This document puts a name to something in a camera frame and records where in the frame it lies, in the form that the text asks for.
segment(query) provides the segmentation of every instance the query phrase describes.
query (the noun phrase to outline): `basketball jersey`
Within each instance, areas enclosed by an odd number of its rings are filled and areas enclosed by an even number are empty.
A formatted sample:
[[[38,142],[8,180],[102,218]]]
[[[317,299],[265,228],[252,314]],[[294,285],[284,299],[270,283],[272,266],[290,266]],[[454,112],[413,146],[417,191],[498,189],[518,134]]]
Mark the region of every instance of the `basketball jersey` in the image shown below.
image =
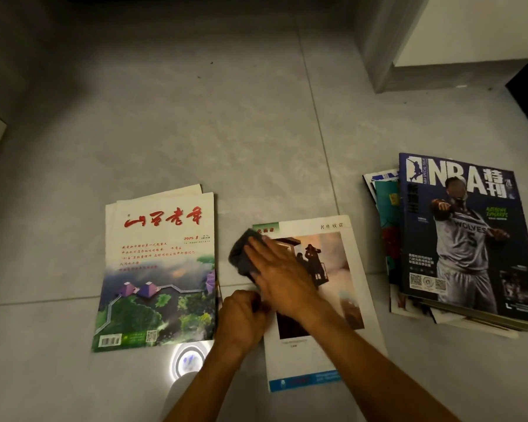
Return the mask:
[[[436,220],[439,259],[451,268],[485,270],[489,267],[485,239],[489,225],[476,212],[473,216],[452,212],[446,220]]]

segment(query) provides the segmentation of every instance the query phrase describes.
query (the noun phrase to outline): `floor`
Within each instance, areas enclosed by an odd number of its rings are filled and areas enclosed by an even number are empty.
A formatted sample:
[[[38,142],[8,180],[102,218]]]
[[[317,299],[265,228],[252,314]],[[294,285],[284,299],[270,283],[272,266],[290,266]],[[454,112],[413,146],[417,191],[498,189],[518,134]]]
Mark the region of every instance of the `floor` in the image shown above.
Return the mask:
[[[0,421],[159,418],[171,347],[90,352],[104,206],[196,183],[217,194],[222,283],[239,281],[226,255],[247,226],[348,214],[390,358],[464,421],[528,421],[528,333],[389,314],[361,178],[399,152],[512,169],[528,223],[528,121],[503,88],[375,95],[351,31],[315,19],[160,33],[122,14],[51,56],[0,146]],[[220,420],[247,414],[356,418],[341,383],[269,394],[262,348]]]

